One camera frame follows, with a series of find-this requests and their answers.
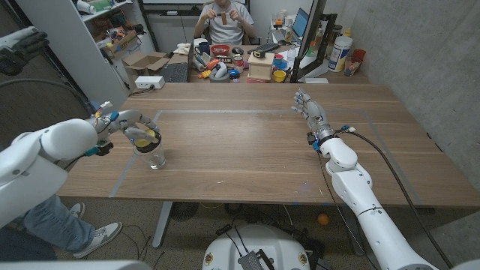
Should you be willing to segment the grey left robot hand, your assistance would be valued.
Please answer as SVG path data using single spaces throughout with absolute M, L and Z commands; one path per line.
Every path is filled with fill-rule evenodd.
M 121 131 L 130 141 L 146 140 L 149 143 L 159 143 L 161 135 L 158 126 L 139 110 L 128 109 L 120 112 L 112 112 L 98 118 L 90 118 L 88 122 L 97 131 L 98 140 L 106 139 L 110 134 Z M 153 130 L 150 135 L 140 130 L 137 124 L 142 124 Z

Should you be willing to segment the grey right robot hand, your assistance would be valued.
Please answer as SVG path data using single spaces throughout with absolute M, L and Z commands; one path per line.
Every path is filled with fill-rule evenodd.
M 326 111 L 304 89 L 298 89 L 294 101 L 295 106 L 292 106 L 291 109 L 305 118 L 307 126 L 318 140 L 323 140 L 334 134 L 327 119 Z

